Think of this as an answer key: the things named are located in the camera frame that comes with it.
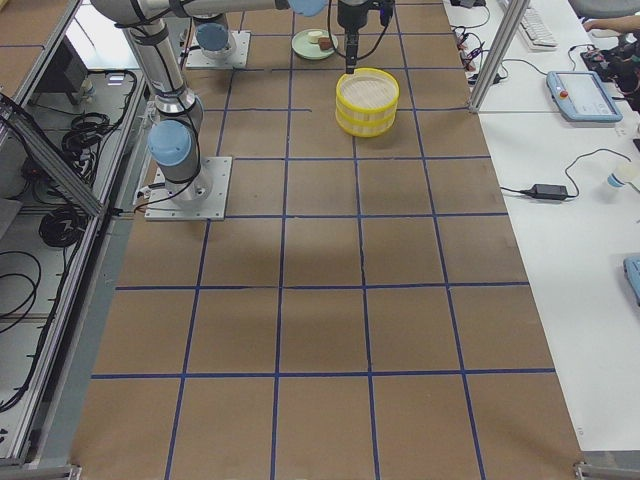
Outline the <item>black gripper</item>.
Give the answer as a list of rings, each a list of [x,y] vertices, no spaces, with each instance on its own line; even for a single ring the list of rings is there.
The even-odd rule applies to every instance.
[[[377,11],[380,25],[386,28],[393,17],[393,2],[388,0],[337,1],[338,24],[345,30],[345,73],[353,74],[358,61],[358,32],[367,25],[370,11]]]

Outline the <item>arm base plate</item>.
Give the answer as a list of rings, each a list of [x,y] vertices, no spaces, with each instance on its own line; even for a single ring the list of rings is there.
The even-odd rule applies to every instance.
[[[220,221],[225,218],[226,202],[232,171],[231,157],[204,157],[199,175],[182,191],[182,186],[165,181],[160,168],[156,181],[161,188],[150,193],[149,206],[144,207],[148,221]]]
[[[250,39],[251,32],[248,30],[231,30],[228,48],[209,51],[201,49],[197,36],[194,36],[186,59],[186,67],[188,69],[245,69]]]

